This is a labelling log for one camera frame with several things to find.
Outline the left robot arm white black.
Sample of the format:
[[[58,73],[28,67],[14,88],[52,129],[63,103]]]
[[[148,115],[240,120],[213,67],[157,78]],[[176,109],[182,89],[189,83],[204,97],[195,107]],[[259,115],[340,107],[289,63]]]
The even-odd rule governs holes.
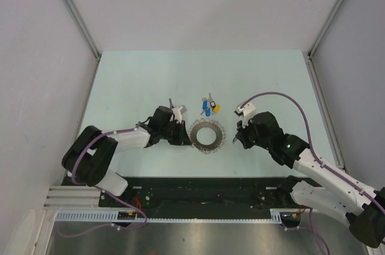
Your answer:
[[[61,165],[71,174],[75,185],[87,185],[112,194],[112,200],[121,207],[132,202],[133,192],[128,182],[109,166],[116,153],[130,149],[144,149],[166,140],[172,146],[190,146],[183,114],[186,107],[159,106],[146,121],[131,129],[102,132],[87,126],[77,137]]]

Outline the metal disc with keyrings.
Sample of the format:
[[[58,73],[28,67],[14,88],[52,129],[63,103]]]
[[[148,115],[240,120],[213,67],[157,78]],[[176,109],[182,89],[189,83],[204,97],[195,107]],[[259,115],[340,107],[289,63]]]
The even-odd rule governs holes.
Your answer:
[[[196,120],[189,127],[188,134],[192,146],[206,155],[218,151],[226,141],[221,123],[208,118]]]

